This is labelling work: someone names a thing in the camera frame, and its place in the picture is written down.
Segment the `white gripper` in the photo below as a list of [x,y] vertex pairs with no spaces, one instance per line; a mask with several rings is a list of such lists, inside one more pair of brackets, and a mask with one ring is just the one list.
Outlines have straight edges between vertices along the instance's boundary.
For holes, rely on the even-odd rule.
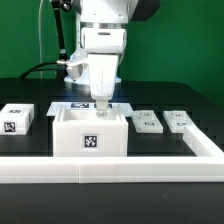
[[97,116],[106,117],[108,101],[113,97],[118,68],[117,55],[89,54],[88,71],[91,96],[96,101]]

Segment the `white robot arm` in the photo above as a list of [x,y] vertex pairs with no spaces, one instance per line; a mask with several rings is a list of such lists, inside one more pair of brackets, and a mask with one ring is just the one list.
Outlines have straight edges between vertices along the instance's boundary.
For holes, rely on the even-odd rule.
[[160,4],[161,0],[71,0],[77,13],[76,50],[67,62],[67,72],[74,81],[88,79],[99,116],[107,114],[113,98],[127,24],[148,20]]

